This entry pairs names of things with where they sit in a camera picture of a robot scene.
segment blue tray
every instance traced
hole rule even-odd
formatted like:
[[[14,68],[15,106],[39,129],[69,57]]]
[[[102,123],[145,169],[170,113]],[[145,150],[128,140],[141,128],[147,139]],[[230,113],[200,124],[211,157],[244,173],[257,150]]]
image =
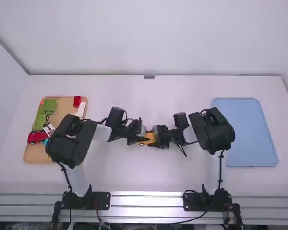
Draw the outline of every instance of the blue tray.
[[[236,140],[228,151],[227,166],[277,165],[277,153],[257,99],[215,98],[212,106],[221,111],[236,133]]]

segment green toy car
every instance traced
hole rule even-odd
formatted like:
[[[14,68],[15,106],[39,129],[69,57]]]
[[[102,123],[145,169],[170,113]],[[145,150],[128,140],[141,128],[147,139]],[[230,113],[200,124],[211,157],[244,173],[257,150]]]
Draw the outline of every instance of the green toy car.
[[[55,99],[45,99],[40,105],[37,113],[51,115],[57,109],[57,101]]]
[[[35,120],[32,125],[32,130],[33,131],[43,130],[43,127],[47,124],[48,120],[49,120],[49,116],[47,114],[37,114],[35,116]]]

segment red toy car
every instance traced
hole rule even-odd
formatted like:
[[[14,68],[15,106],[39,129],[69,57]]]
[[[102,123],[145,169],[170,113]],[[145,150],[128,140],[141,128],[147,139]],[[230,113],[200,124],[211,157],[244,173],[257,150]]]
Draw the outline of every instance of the red toy car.
[[[44,143],[45,139],[47,138],[48,138],[48,135],[45,132],[32,131],[28,135],[28,143],[29,144]]]

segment white wall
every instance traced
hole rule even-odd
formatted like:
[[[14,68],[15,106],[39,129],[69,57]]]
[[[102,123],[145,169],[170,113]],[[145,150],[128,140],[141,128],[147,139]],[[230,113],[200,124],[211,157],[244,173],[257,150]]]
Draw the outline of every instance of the white wall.
[[[23,69],[0,45],[0,151],[27,77]]]
[[[282,73],[288,0],[0,0],[32,73]]]

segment wooden cutting board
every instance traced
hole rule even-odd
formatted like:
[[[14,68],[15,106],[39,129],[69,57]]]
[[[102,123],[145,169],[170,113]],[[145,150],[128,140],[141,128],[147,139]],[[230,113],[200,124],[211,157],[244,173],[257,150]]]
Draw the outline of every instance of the wooden cutting board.
[[[73,96],[68,97],[44,97],[44,99],[56,99],[57,109],[53,114],[49,115],[49,122],[56,128],[62,121],[62,119],[67,114],[74,114],[77,112],[78,108],[73,107]],[[82,102],[86,102],[86,108],[84,111],[85,118],[87,111],[88,100],[86,97],[81,97]],[[45,145],[41,143],[27,144],[24,151],[24,162],[29,164],[49,164],[52,163],[51,158],[45,152]]]

